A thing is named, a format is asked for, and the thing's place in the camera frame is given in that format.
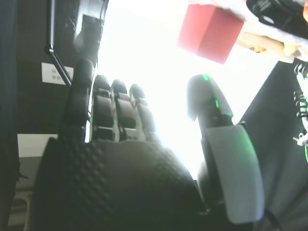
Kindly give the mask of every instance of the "red cube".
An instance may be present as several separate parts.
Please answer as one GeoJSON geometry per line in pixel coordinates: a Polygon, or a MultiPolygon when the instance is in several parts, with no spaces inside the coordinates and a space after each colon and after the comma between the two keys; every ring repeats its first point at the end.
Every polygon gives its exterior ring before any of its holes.
{"type": "Polygon", "coordinates": [[[213,5],[189,5],[178,46],[224,64],[244,22],[213,5]]]}

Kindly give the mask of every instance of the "bright white surface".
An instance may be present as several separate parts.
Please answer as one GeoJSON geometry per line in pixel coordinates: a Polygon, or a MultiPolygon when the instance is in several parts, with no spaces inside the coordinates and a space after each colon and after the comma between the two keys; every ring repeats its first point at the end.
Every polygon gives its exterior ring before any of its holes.
{"type": "Polygon", "coordinates": [[[186,85],[208,73],[224,92],[237,123],[277,63],[235,45],[224,65],[176,46],[187,2],[112,0],[99,53],[98,73],[143,87],[158,134],[195,177],[202,155],[200,129],[186,116],[186,85]]]}
{"type": "Polygon", "coordinates": [[[49,138],[55,134],[18,134],[19,157],[42,156],[49,138]]]}

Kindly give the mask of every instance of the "white label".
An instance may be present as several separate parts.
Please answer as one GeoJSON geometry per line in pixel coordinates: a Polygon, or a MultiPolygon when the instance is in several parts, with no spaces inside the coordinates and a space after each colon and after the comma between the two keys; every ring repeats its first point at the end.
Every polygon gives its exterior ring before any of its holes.
{"type": "MultiPolygon", "coordinates": [[[[69,66],[64,67],[71,79],[73,79],[74,69],[69,66]]],[[[57,68],[53,64],[42,63],[42,80],[44,83],[55,83],[65,85],[57,68]]]]}

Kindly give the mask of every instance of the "orange object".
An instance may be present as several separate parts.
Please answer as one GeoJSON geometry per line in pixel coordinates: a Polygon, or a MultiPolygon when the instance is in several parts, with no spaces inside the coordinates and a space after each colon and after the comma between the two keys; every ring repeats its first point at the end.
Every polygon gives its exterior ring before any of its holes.
{"type": "Polygon", "coordinates": [[[303,17],[308,22],[308,0],[306,0],[304,5],[303,17]]]}
{"type": "Polygon", "coordinates": [[[189,5],[178,46],[218,63],[225,63],[243,27],[234,14],[213,5],[189,5]]]}

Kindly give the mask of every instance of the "black fabric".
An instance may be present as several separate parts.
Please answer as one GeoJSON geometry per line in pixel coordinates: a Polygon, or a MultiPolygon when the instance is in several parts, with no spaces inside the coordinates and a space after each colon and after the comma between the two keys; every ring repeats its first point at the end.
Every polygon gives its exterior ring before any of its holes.
{"type": "Polygon", "coordinates": [[[6,230],[18,169],[16,132],[17,1],[0,1],[0,231],[6,230]]]}
{"type": "MultiPolygon", "coordinates": [[[[294,64],[277,63],[243,120],[258,155],[266,208],[283,230],[301,231],[308,227],[308,163],[304,148],[292,140],[303,130],[293,100],[299,89],[293,69],[294,64]]],[[[272,226],[263,219],[255,230],[272,226]]]]}

